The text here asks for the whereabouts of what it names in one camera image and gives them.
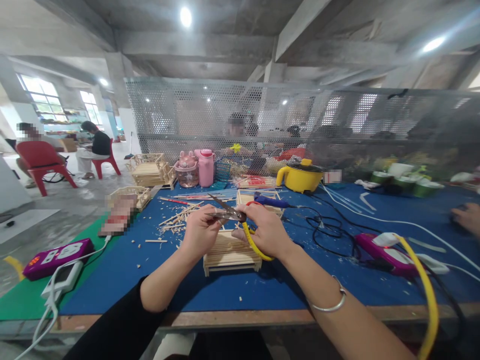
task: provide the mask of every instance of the green bowl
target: green bowl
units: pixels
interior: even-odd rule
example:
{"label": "green bowl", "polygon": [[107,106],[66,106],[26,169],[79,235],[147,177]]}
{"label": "green bowl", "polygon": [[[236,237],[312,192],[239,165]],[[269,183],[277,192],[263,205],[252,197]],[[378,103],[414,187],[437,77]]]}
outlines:
{"label": "green bowl", "polygon": [[391,183],[401,186],[405,192],[411,191],[415,186],[415,181],[406,176],[395,177]]}
{"label": "green bowl", "polygon": [[413,188],[413,195],[417,198],[427,198],[433,196],[438,190],[445,186],[438,182],[416,183]]}
{"label": "green bowl", "polygon": [[383,184],[384,182],[386,182],[388,179],[390,179],[392,176],[387,174],[386,172],[382,172],[382,171],[374,171],[372,174],[371,174],[371,178],[370,178],[370,181],[372,183],[377,183],[377,184]]}

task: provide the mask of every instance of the scissors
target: scissors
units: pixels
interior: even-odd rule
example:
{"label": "scissors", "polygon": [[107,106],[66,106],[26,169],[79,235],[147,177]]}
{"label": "scissors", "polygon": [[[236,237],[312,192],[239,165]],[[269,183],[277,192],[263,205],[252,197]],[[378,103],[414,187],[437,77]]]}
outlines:
{"label": "scissors", "polygon": [[[270,256],[267,256],[263,252],[261,252],[260,249],[257,247],[257,245],[255,245],[254,241],[252,240],[252,235],[255,234],[255,231],[250,229],[248,224],[247,224],[247,214],[244,213],[243,211],[235,210],[230,205],[227,205],[226,202],[223,202],[222,200],[216,198],[215,196],[213,196],[211,194],[208,194],[208,195],[210,195],[210,197],[213,200],[215,200],[217,202],[217,204],[219,204],[226,211],[225,212],[212,212],[212,213],[208,213],[206,215],[209,215],[209,216],[214,217],[214,218],[228,219],[228,220],[234,220],[234,221],[240,222],[242,227],[243,227],[243,231],[245,232],[245,236],[248,240],[248,243],[250,244],[253,251],[256,254],[258,254],[258,256],[260,256],[263,260],[272,261],[274,258],[270,257]],[[247,202],[246,206],[248,206],[250,204],[258,204],[258,205],[263,206],[261,203],[256,202],[256,201]]]}

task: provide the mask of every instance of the ceiling light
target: ceiling light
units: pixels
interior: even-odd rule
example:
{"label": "ceiling light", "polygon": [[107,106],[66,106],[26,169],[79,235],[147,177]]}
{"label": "ceiling light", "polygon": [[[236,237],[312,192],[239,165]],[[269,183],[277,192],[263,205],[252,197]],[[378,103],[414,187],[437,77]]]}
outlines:
{"label": "ceiling light", "polygon": [[181,24],[186,28],[189,28],[190,25],[192,24],[192,13],[187,7],[181,8],[180,21],[181,21]]}
{"label": "ceiling light", "polygon": [[426,53],[426,52],[429,52],[429,51],[432,51],[436,48],[438,48],[440,45],[442,45],[445,41],[445,37],[442,36],[442,37],[437,37],[436,39],[433,39],[432,41],[430,41],[427,45],[425,45],[423,47],[423,52]]}

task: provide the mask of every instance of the silver bracelet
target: silver bracelet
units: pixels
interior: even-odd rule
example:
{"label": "silver bracelet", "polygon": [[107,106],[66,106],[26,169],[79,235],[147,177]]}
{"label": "silver bracelet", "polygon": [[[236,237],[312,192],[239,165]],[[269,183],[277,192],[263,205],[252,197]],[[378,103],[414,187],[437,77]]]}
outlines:
{"label": "silver bracelet", "polygon": [[338,309],[340,309],[345,304],[345,298],[347,297],[347,292],[345,291],[344,287],[342,286],[340,281],[337,279],[337,277],[335,275],[332,275],[331,277],[334,278],[337,281],[338,285],[340,285],[340,293],[341,293],[340,302],[337,305],[335,305],[334,307],[329,307],[329,308],[321,308],[321,307],[315,306],[312,303],[310,303],[312,308],[314,308],[318,311],[321,311],[323,313],[333,313],[333,312],[337,311]]}

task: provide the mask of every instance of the hand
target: hand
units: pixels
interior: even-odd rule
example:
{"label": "hand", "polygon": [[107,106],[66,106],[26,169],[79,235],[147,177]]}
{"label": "hand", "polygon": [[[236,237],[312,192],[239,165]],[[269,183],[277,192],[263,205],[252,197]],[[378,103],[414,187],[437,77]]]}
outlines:
{"label": "hand", "polygon": [[208,253],[217,240],[222,224],[218,219],[206,214],[221,211],[209,204],[191,212],[186,220],[186,231],[180,250],[197,260]]}
{"label": "hand", "polygon": [[480,206],[475,203],[466,203],[466,211],[460,209],[452,209],[455,220],[462,225],[465,229],[480,239]]}
{"label": "hand", "polygon": [[[261,205],[251,204],[246,206],[240,204],[236,207],[252,219],[257,229],[251,239],[265,255],[273,256],[282,261],[295,245],[288,236],[282,224],[282,220],[271,211]],[[234,238],[247,241],[243,229],[236,229],[231,232]]]}

